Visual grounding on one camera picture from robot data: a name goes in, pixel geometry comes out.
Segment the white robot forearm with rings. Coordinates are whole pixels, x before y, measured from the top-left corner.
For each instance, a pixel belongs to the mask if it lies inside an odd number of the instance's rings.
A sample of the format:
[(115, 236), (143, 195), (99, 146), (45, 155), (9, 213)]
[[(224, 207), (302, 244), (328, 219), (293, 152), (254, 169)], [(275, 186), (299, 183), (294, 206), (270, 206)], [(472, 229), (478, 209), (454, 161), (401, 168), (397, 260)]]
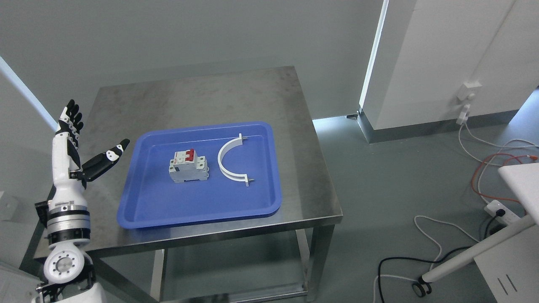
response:
[(45, 282), (36, 287), (33, 303), (106, 303), (102, 285), (83, 246), (90, 240), (87, 202), (35, 203), (46, 227), (50, 254), (43, 266)]

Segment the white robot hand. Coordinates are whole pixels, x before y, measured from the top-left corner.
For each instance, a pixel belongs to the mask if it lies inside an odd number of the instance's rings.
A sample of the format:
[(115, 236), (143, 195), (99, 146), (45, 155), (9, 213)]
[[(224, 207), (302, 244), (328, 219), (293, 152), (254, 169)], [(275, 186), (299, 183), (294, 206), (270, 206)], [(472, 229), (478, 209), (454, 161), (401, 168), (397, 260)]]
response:
[(92, 182), (110, 170), (125, 152), (130, 140), (125, 138), (119, 144), (100, 153), (82, 164), (81, 180), (70, 178), (70, 172), (78, 167), (68, 154), (69, 146), (78, 149), (80, 132), (83, 128), (80, 107), (71, 99), (58, 118), (56, 135), (52, 140), (53, 184), (56, 188), (52, 205), (87, 205), (83, 197), (83, 182)]

